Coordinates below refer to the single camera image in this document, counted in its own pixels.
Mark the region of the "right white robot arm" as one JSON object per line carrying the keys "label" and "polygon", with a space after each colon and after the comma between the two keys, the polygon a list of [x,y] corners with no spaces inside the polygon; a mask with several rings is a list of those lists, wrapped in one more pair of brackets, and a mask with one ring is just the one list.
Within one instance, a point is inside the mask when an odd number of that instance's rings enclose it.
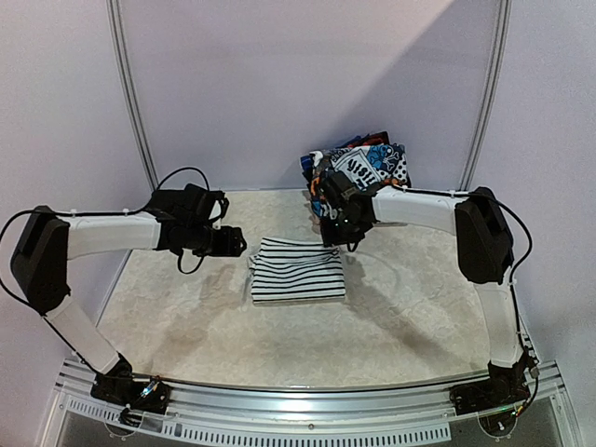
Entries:
{"label": "right white robot arm", "polygon": [[523,348],[514,299],[513,236],[490,189],[431,191],[379,183],[361,190],[343,172],[335,172],[314,190],[331,208],[320,219],[327,246],[354,248],[377,224],[409,224],[453,236],[459,270],[480,298],[491,366],[510,369],[519,362]]}

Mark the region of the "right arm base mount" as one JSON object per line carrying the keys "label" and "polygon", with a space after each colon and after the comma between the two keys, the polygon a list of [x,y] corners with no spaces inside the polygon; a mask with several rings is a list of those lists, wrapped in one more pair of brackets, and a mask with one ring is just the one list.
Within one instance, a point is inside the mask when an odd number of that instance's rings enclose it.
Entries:
{"label": "right arm base mount", "polygon": [[475,413],[481,430],[494,439],[510,436],[518,420],[534,403],[539,369],[534,358],[521,359],[512,368],[488,364],[487,379],[453,386],[449,399],[457,415]]}

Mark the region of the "black white striped tank top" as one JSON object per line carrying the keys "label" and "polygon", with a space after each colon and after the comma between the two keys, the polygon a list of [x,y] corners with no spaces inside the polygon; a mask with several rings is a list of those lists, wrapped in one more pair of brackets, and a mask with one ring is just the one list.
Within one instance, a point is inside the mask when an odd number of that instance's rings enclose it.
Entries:
{"label": "black white striped tank top", "polygon": [[264,237],[250,257],[256,304],[328,301],[345,297],[341,251],[321,243]]}

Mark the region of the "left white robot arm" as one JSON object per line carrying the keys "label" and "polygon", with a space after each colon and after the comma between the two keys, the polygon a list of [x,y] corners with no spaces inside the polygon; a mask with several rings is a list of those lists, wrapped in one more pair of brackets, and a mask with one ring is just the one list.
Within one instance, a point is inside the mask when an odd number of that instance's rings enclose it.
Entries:
{"label": "left white robot arm", "polygon": [[86,364],[103,375],[103,390],[119,404],[138,397],[128,361],[100,334],[71,296],[68,263],[108,251],[191,252],[206,257],[239,257],[247,243],[238,227],[222,225],[229,202],[220,190],[187,184],[156,190],[135,211],[57,212],[38,206],[10,259],[10,271],[24,300]]}

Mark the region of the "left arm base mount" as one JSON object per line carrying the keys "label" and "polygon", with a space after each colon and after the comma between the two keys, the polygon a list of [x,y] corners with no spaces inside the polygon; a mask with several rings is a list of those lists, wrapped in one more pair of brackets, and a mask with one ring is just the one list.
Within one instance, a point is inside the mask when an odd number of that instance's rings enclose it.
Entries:
{"label": "left arm base mount", "polygon": [[127,365],[116,365],[107,373],[98,373],[90,395],[122,407],[118,423],[139,427],[143,413],[164,415],[169,406],[172,387],[157,376],[137,380]]}

